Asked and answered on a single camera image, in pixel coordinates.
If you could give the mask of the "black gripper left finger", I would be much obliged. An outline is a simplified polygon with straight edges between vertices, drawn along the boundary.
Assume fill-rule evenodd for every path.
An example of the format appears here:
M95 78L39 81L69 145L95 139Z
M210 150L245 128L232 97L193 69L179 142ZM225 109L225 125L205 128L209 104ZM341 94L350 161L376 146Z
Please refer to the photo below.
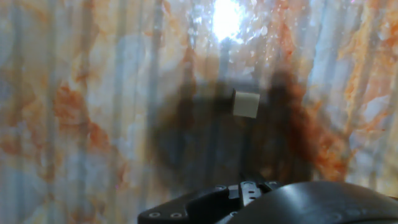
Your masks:
M216 185L150 208L137 217L138 224L228 223L254 199L254 183Z

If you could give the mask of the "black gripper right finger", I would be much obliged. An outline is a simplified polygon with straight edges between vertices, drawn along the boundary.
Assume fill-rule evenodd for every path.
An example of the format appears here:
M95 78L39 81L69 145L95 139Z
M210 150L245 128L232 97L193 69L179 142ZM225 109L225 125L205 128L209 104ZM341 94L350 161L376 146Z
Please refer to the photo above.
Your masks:
M253 195L251 196L252 199L257 199L261 195L269 193L273 190L276 190L282 187L282 184L277 181L265 181L256 184L257 189L254 191Z

